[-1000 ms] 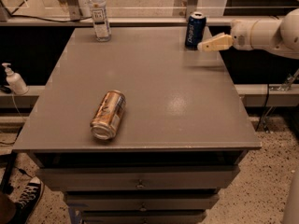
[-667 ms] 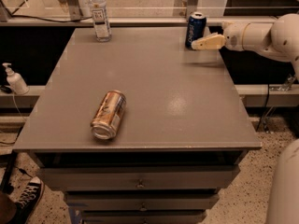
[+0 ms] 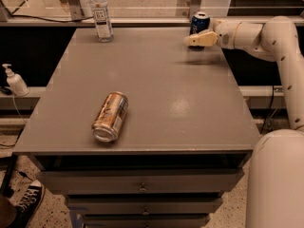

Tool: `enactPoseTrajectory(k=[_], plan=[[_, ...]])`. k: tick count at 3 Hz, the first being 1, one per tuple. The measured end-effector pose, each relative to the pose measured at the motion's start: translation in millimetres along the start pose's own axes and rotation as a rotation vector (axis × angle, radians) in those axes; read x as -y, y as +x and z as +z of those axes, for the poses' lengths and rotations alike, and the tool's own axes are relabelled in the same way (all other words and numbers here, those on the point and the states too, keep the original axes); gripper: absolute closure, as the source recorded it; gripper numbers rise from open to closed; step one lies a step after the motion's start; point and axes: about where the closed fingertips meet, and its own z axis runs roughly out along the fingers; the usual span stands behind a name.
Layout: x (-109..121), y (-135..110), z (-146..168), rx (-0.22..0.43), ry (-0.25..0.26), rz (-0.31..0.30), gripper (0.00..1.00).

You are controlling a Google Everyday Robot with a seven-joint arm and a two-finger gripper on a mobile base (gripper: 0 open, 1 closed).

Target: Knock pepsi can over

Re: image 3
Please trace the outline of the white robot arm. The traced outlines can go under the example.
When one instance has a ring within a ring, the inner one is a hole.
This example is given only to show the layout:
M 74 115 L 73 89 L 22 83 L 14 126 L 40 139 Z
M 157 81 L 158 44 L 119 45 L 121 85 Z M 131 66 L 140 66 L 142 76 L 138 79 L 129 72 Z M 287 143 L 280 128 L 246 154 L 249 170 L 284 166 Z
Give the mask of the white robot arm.
M 254 147 L 245 228 L 304 228 L 304 56 L 294 22 L 286 16 L 263 24 L 212 19 L 184 43 L 240 49 L 277 64 L 289 127 L 265 134 Z

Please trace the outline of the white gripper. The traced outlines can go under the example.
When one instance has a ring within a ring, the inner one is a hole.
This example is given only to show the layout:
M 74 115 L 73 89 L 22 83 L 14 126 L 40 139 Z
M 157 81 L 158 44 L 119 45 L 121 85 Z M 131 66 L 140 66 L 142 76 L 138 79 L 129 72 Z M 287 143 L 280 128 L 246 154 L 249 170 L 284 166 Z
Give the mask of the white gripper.
M 210 28 L 200 33 L 191 34 L 183 42 L 189 47 L 211 47 L 234 49 L 234 41 L 238 22 L 229 20 L 211 20 Z

